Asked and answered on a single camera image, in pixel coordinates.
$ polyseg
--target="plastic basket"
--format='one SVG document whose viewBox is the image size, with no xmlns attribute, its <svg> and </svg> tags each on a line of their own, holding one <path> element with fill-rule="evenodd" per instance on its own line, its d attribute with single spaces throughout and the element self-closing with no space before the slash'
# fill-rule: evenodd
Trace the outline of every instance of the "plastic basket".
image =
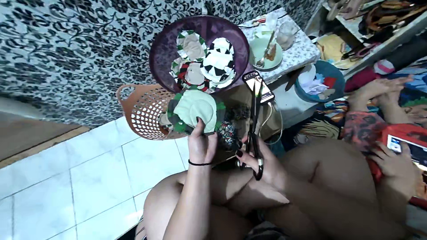
<svg viewBox="0 0 427 240">
<path fill-rule="evenodd" d="M 120 93 L 127 87 L 133 87 L 134 90 L 127 99 L 122 99 Z M 166 140 L 186 136 L 183 133 L 169 132 L 158 122 L 158 116 L 167 110 L 167 104 L 174 98 L 174 93 L 168 92 L 158 84 L 126 84 L 117 89 L 116 96 L 123 108 L 129 127 L 142 138 Z"/>
</svg>

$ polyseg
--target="purple bowl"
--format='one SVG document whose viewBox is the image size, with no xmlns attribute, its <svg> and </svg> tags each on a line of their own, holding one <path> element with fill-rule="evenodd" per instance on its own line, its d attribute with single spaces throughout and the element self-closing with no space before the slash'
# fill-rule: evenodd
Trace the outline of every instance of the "purple bowl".
<svg viewBox="0 0 427 240">
<path fill-rule="evenodd" d="M 192 16 L 177 20 L 164 27 L 151 46 L 150 70 L 163 88 L 174 93 L 181 91 L 169 72 L 172 61 L 179 57 L 176 38 L 182 30 L 194 30 L 206 41 L 207 47 L 216 38 L 228 39 L 234 47 L 234 70 L 236 71 L 234 80 L 228 87 L 242 76 L 249 61 L 249 43 L 242 30 L 224 18 L 208 15 Z"/>
</svg>

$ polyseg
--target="charging cable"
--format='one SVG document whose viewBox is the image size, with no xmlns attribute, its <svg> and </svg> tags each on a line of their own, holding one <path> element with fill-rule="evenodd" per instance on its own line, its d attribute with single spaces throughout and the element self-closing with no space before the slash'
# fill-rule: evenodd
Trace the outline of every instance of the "charging cable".
<svg viewBox="0 0 427 240">
<path fill-rule="evenodd" d="M 276 101 L 274 101 L 274 105 L 271 102 L 269 102 L 268 106 L 269 106 L 269 109 L 270 109 L 270 113 L 269 113 L 267 119 L 265 119 L 265 121 L 263 122 L 263 124 L 261 124 L 260 131 L 259 131 L 258 135 L 261 137 L 261 129 L 263 128 L 264 124 L 266 124 L 266 122 L 270 119 L 270 117 L 271 117 L 271 115 L 273 113 L 273 108 L 274 108 L 276 111 L 278 111 L 280 113 L 280 125 L 281 125 L 281 129 L 280 129 L 279 139 L 277 139 L 274 143 L 266 143 L 267 145 L 273 145 L 273 144 L 276 144 L 278 141 L 280 141 L 280 139 L 282 138 L 282 133 L 283 133 L 283 117 L 282 117 L 282 112 L 279 110 L 279 108 L 278 108 L 278 106 L 276 104 Z"/>
</svg>

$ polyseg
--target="white tile floor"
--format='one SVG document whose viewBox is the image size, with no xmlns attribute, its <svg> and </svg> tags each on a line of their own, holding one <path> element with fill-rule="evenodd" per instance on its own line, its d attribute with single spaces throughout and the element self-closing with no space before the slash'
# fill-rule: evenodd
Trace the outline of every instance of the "white tile floor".
<svg viewBox="0 0 427 240">
<path fill-rule="evenodd" d="M 0 240 L 113 240 L 187 160 L 187 138 L 146 140 L 124 117 L 57 144 L 0 169 Z"/>
</svg>

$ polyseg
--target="spoon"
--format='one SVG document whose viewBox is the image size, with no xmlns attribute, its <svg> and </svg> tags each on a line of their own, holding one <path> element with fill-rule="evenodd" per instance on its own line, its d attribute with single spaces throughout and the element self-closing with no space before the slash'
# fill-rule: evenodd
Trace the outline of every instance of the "spoon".
<svg viewBox="0 0 427 240">
<path fill-rule="evenodd" d="M 265 63 L 264 63 L 264 59 L 265 59 L 265 56 L 266 56 L 266 55 L 267 55 L 267 53 L 268 53 L 268 49 L 270 48 L 270 43 L 271 43 L 271 41 L 273 40 L 274 32 L 275 32 L 275 31 L 273 31 L 273 33 L 271 34 L 270 40 L 268 41 L 267 48 L 266 48 L 266 50 L 264 51 L 263 58 L 261 58 L 259 61 L 257 61 L 257 64 L 256 64 L 256 65 L 257 65 L 257 67 L 264 67 L 264 65 L 265 65 Z"/>
</svg>

